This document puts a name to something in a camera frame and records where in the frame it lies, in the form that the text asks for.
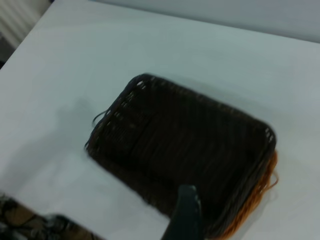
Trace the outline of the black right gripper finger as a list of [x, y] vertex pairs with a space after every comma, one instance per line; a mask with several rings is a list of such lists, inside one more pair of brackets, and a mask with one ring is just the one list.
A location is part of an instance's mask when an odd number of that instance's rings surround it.
[[181, 185], [170, 222], [162, 236], [163, 240], [201, 240], [201, 200], [193, 185]]

